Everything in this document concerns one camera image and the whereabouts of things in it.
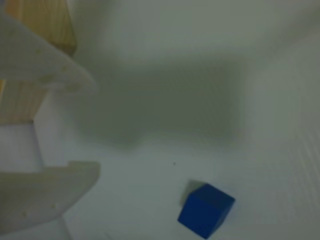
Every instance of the white curved plastic piece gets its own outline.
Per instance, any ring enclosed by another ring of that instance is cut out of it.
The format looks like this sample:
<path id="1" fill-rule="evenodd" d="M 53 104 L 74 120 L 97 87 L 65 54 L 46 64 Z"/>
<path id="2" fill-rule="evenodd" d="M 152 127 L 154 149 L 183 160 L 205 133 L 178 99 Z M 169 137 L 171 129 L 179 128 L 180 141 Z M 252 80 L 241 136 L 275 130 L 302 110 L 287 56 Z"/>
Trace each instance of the white curved plastic piece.
<path id="1" fill-rule="evenodd" d="M 67 94 L 97 90 L 84 68 L 1 11 L 0 52 L 0 79 L 33 82 Z"/>
<path id="2" fill-rule="evenodd" d="M 0 173 L 0 234 L 61 216 L 97 181 L 97 162 L 70 162 L 41 173 Z"/>

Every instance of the white surface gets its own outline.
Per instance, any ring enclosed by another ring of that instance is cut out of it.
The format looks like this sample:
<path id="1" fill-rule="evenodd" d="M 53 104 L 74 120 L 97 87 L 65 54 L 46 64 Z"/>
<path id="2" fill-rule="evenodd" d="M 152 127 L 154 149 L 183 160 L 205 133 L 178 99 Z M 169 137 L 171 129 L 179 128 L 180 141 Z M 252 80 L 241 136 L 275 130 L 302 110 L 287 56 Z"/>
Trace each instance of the white surface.
<path id="1" fill-rule="evenodd" d="M 37 139 L 31 124 L 0 126 L 0 152 L 2 172 L 31 173 L 42 169 Z M 0 240 L 24 239 L 69 240 L 70 237 L 62 218 L 22 231 L 0 235 Z"/>
<path id="2" fill-rule="evenodd" d="M 317 239 L 310 2 L 69 1 L 75 59 L 101 92 L 49 95 L 35 128 L 47 165 L 101 162 L 97 185 L 65 215 L 75 240 L 199 239 L 177 222 L 191 180 L 236 198 L 212 239 Z"/>

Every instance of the blue cube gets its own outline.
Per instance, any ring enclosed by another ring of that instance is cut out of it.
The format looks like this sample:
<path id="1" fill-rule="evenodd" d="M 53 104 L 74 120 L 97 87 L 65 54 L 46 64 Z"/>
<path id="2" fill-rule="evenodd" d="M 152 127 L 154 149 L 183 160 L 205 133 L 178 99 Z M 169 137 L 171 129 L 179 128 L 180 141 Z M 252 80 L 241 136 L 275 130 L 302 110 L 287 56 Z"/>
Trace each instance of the blue cube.
<path id="1" fill-rule="evenodd" d="M 205 184 L 190 193 L 178 221 L 207 239 L 224 222 L 235 201 L 219 189 Z"/>

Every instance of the light wood piece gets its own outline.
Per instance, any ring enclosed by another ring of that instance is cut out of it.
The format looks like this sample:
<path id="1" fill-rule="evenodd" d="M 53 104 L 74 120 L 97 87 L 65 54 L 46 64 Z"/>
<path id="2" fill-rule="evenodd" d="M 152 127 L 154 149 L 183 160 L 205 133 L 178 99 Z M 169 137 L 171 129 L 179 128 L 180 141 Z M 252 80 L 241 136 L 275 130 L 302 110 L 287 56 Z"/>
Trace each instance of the light wood piece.
<path id="1" fill-rule="evenodd" d="M 65 0 L 6 0 L 5 12 L 66 54 L 76 51 Z M 47 94 L 32 83 L 4 80 L 0 80 L 1 92 L 0 124 L 32 122 Z"/>

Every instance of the white backdrop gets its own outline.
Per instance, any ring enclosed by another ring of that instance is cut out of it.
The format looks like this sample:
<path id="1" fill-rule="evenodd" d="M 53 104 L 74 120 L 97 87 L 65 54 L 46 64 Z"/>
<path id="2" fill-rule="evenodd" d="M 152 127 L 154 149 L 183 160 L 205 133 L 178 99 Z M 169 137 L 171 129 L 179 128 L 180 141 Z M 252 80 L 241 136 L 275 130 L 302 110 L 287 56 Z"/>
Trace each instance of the white backdrop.
<path id="1" fill-rule="evenodd" d="M 94 97 L 51 94 L 46 165 L 101 162 L 64 218 L 75 240 L 192 240 L 186 187 L 236 198 L 212 239 L 318 239 L 318 8 L 312 1 L 70 0 Z"/>

